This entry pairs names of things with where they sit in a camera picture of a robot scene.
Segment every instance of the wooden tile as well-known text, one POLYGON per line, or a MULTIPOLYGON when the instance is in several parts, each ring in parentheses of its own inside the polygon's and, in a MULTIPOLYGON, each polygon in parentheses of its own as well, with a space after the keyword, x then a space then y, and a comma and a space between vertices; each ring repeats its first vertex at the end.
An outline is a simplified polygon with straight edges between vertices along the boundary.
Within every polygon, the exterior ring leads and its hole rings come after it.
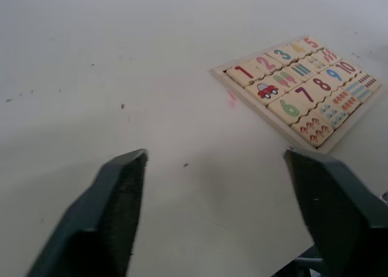
POLYGON ((270 104, 284 94, 281 85, 270 77, 255 81, 252 85, 245 87, 245 90, 264 105, 270 104))
POLYGON ((266 75, 270 75, 273 72, 280 70, 282 68, 282 63, 278 62, 275 59, 272 59, 267 54, 262 54, 256 59, 252 60, 257 68, 263 71, 266 75))
POLYGON ((334 132, 334 129, 314 112, 303 116, 291 128, 314 147, 319 147, 334 132))
POLYGON ((364 103, 373 93, 361 82, 361 78, 358 76, 345 83, 343 89, 356 97, 360 103, 364 103))
POLYGON ((306 106, 288 93, 271 102, 268 109, 288 125, 296 123, 301 116, 308 112, 306 106))
POLYGON ((286 49, 290 53, 294 52, 297 55, 298 59, 303 59, 306 55, 311 54, 311 49, 302 47, 298 42, 290 42, 286 44, 286 49))
POLYGON ((333 51, 330 51, 328 48, 318 51, 317 54, 321 55, 321 57, 328 62, 330 66, 341 60, 340 56, 335 54, 333 51))
POLYGON ((313 112, 318 114, 323 120, 331 125, 332 128, 337 129, 347 119, 348 115, 341 108, 334 105, 331 100, 326 99, 319 103, 313 112))
POLYGON ((298 79, 295 75, 292 75, 292 72, 290 72, 288 68, 283 68, 280 71, 276 71, 274 74, 269 75, 268 77, 275 80, 285 92, 294 89, 296 86, 302 83, 300 79, 298 79))
POLYGON ((345 78, 349 78, 349 80, 354 78, 355 76, 357 76, 357 74, 361 72, 361 70, 355 67, 354 64, 345 60, 340 60, 333 66, 340 68, 345 78))
POLYGON ((328 97, 328 99, 329 101, 332 101, 336 106, 341 108, 348 115, 354 112, 360 105, 360 102, 357 99, 355 99, 350 93, 347 93, 342 88, 339 88, 337 91, 334 91, 332 95, 328 97))
POLYGON ((325 70, 323 70, 319 75, 325 77, 327 80, 331 80, 333 82, 336 82, 339 86, 342 86, 345 84, 345 77, 341 72, 341 69, 338 67, 331 66, 325 70))
POLYGON ((286 45, 281 45, 267 52, 267 55, 277 60, 278 62, 282 63, 283 66, 288 66, 292 62, 295 62, 298 59, 298 56, 295 53, 292 53, 290 51, 291 50, 288 50, 286 45))
POLYGON ((339 86, 338 80, 327 79, 321 74, 315 75, 313 78, 307 80, 306 84, 317 85, 322 89, 324 96, 330 96, 333 91, 337 90, 339 86))
POLYGON ((319 40, 317 40, 316 38, 313 38, 312 36, 306 36, 305 38, 300 40, 299 43, 303 47, 311 49, 314 53, 325 47, 319 42, 319 40))
POLYGON ((254 80, 262 79, 265 75, 264 72, 256 68, 256 65, 251 62, 242 62, 226 70, 226 73, 241 87, 248 86, 254 80))
POLYGON ((301 59, 297 63, 292 63, 289 68, 295 72, 296 76, 300 80, 302 80, 303 82, 306 82, 311 77, 316 75, 316 72, 309 65, 309 63, 304 62, 303 60, 304 59, 301 59))
POLYGON ((325 97, 322 89, 318 85, 307 83, 299 85, 297 88, 291 90, 289 94, 308 109, 313 109, 325 97))
POLYGON ((371 92, 375 92, 378 87, 381 86, 381 83, 378 80, 364 72, 357 75, 356 79, 360 80, 360 82, 371 92))
POLYGON ((303 60, 307 61, 317 73, 325 70, 330 66, 328 62, 323 60, 323 58, 317 54, 306 56, 303 60))

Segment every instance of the pink mark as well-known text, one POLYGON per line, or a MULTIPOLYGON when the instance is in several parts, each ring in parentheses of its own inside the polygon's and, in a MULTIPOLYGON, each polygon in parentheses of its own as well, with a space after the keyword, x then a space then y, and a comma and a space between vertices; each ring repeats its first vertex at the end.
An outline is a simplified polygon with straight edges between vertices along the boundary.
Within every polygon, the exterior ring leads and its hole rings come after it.
POLYGON ((230 96, 230 100, 228 101, 233 107, 236 107, 236 103, 237 103, 237 98, 236 96, 230 91, 230 90, 227 90, 229 96, 230 96))

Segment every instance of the green number 6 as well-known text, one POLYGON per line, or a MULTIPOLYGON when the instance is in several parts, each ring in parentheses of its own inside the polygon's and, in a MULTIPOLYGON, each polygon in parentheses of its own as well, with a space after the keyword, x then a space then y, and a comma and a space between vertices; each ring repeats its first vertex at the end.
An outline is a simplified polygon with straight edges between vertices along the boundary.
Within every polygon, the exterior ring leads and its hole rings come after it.
POLYGON ((298 116, 299 115, 299 110, 291 105, 291 104, 286 104, 284 100, 280 100, 281 107, 283 110, 290 116, 298 116))

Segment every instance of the white surface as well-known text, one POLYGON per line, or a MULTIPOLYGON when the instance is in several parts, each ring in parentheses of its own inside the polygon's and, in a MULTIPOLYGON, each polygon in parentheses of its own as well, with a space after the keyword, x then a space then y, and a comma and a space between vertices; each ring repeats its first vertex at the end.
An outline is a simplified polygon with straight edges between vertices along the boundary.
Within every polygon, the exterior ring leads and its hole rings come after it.
MULTIPOLYGON (((28 270, 103 162, 143 147, 129 276, 274 273, 311 245, 289 143, 209 70, 309 33, 387 78, 387 12, 388 0, 0 0, 0 275, 28 270)), ((331 153, 377 194, 387 111, 383 96, 331 153)))

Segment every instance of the wooden puzzle board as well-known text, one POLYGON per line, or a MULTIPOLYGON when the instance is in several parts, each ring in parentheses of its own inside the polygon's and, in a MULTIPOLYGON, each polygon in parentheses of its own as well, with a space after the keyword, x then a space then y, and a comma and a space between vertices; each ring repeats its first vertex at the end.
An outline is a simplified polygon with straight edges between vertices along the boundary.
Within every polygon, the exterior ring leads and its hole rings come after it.
POLYGON ((384 91, 380 80, 312 36, 284 42, 213 71, 295 144, 323 153, 384 91))

